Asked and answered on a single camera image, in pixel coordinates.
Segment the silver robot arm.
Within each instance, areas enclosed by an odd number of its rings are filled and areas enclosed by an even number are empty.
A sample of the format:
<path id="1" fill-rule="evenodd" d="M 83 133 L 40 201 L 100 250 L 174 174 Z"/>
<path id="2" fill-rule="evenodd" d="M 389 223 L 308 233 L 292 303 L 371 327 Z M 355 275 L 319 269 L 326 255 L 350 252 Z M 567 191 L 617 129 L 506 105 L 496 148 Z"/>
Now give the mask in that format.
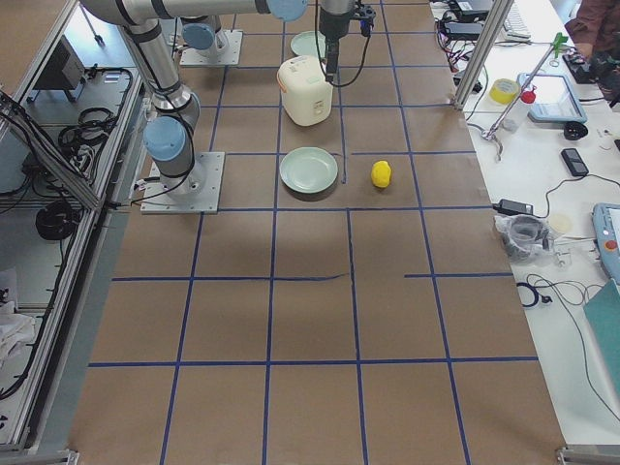
<path id="1" fill-rule="evenodd" d="M 295 74 L 298 78 L 308 77 L 311 83 L 323 80 L 337 87 L 340 40 L 348 35 L 353 21 L 359 23 L 362 36 L 370 38 L 374 17 L 374 10 L 360 1 L 318 1 L 310 33 L 311 51 L 285 62 L 278 77 Z M 185 17 L 181 22 L 182 37 L 188 47 L 201 53 L 219 53 L 228 46 L 227 33 L 221 29 L 217 15 Z"/>
<path id="2" fill-rule="evenodd" d="M 152 92 L 158 117 L 147 125 L 144 144 L 160 175 L 176 185 L 195 165 L 193 133 L 200 117 L 196 94 L 182 83 L 161 21 L 236 14 L 299 19 L 305 1 L 83 1 L 96 18 L 118 27 L 141 77 Z"/>

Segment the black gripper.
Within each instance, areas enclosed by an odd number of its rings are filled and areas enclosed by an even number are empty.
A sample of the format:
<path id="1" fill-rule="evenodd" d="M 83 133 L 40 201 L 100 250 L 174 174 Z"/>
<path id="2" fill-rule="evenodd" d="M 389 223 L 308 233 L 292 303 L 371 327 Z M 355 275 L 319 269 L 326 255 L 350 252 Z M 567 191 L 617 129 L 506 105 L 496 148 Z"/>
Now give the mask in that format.
<path id="1" fill-rule="evenodd" d="M 339 42 L 349 32 L 350 13 L 336 14 L 319 10 L 319 31 L 325 37 L 325 81 L 334 83 Z"/>

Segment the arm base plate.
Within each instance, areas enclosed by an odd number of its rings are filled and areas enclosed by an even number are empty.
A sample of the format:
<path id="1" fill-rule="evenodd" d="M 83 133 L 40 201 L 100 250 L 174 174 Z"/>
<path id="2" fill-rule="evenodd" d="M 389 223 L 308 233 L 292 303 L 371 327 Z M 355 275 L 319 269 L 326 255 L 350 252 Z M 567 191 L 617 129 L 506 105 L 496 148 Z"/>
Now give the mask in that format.
<path id="1" fill-rule="evenodd" d="M 143 214 L 216 214 L 225 156 L 224 152 L 199 152 L 188 177 L 176 180 L 161 178 L 152 162 L 149 175 L 158 180 L 146 185 L 146 200 L 140 203 L 140 211 Z"/>
<path id="2" fill-rule="evenodd" d="M 187 24 L 182 32 L 186 47 L 182 51 L 182 67 L 237 66 L 243 32 L 220 29 L 215 32 L 205 24 Z"/>

